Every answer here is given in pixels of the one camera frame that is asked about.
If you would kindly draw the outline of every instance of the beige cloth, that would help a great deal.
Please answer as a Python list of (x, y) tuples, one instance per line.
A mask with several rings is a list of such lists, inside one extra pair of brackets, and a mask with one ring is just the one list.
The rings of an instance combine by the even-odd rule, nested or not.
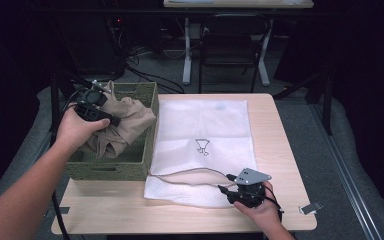
[(145, 107), (139, 100), (124, 97), (120, 101), (114, 94), (114, 83), (105, 87), (111, 94), (104, 93), (108, 100), (101, 110), (121, 119), (118, 127), (108, 127), (95, 132), (79, 150), (96, 152), (97, 158), (116, 158), (132, 144), (156, 119), (152, 109)]

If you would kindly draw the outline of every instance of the person's left hand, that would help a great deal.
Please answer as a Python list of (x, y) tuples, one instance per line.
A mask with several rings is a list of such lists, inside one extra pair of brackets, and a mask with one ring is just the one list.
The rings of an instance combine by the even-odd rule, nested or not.
[(64, 144), (75, 151), (90, 138), (92, 133), (107, 127), (109, 124), (109, 119), (87, 122), (77, 115), (73, 107), (69, 107), (58, 128), (56, 143)]

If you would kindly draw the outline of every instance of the desk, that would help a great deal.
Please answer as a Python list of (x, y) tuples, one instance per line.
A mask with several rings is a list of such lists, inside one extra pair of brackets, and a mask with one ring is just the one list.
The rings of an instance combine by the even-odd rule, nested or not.
[[(247, 100), (258, 168), (273, 177), (274, 192), (285, 210), (284, 226), (312, 230), (316, 219), (299, 213), (309, 204), (282, 122), (268, 94), (163, 94), (161, 100)], [(74, 181), (70, 179), (61, 207), (69, 234), (240, 233), (260, 230), (234, 207), (223, 209), (180, 206), (143, 198), (144, 182)], [(55, 220), (52, 232), (61, 234)]]
[[(164, 0), (164, 7), (168, 8), (312, 8), (311, 0), (213, 0), (213, 3), (193, 3), (193, 2), (170, 2)], [(264, 65), (264, 56), (266, 54), (267, 45), (270, 38), (270, 32), (264, 40), (263, 49), (261, 51), (258, 70), (263, 86), (270, 86), (270, 80)], [(190, 84), (190, 75), (192, 67), (192, 59), (190, 53), (190, 36), (189, 36), (189, 19), (185, 19), (185, 65), (183, 68), (183, 84)]]

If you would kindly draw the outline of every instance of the white cloth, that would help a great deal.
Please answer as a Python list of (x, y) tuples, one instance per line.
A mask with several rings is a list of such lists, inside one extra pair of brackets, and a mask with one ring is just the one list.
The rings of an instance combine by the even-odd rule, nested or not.
[(217, 185), (246, 167), (257, 170), (246, 101), (160, 101), (145, 198), (227, 207)]

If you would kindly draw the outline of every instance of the table leg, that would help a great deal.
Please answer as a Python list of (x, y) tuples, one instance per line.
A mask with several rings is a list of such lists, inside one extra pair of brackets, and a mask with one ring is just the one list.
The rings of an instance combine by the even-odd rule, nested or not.
[(191, 39), (189, 35), (189, 18), (185, 18), (185, 66), (183, 67), (183, 84), (191, 83)]
[(264, 55), (266, 54), (267, 45), (269, 44), (271, 29), (267, 34), (266, 39), (264, 39), (263, 49), (261, 50), (260, 62), (258, 63), (258, 71), (260, 72), (261, 83), (263, 86), (270, 86), (270, 79), (267, 74), (266, 65), (264, 65)]

